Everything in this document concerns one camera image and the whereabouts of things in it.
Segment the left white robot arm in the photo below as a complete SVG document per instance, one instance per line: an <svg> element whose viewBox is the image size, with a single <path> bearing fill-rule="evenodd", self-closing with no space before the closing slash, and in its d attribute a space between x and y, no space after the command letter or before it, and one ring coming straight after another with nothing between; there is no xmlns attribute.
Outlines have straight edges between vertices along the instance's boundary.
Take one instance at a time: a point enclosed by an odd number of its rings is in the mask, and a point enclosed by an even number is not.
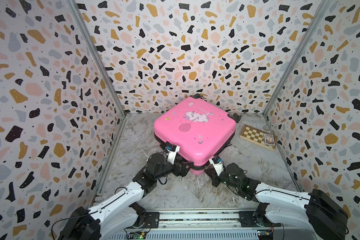
<svg viewBox="0 0 360 240"><path fill-rule="evenodd" d="M77 208L67 218L60 240L105 240L128 227L145 226L146 210L139 201L170 174L184 177L193 163L174 153L155 153L133 180L112 197L89 208Z"/></svg>

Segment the pink hard-shell kids suitcase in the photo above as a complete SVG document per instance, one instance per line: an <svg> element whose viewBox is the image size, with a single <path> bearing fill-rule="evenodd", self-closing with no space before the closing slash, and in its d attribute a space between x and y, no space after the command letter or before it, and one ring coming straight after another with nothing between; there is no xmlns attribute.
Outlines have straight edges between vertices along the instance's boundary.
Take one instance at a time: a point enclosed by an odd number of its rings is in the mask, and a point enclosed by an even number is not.
<svg viewBox="0 0 360 240"><path fill-rule="evenodd" d="M229 146L241 118L196 94L156 119L154 134L163 149L167 144L178 146L177 155L192 164L191 173L201 175L210 159Z"/></svg>

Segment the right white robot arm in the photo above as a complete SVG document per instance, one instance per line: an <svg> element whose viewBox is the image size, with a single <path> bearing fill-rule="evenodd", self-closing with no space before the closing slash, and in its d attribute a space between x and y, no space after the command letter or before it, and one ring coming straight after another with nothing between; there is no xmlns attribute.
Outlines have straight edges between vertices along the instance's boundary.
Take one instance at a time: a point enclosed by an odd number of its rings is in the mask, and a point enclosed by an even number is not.
<svg viewBox="0 0 360 240"><path fill-rule="evenodd" d="M310 193L270 186L246 176L237 164L214 164L205 170L212 185L226 185L235 195L258 203L257 223L287 224L315 233L319 240L344 240L349 233L348 214L327 194L318 189Z"/></svg>

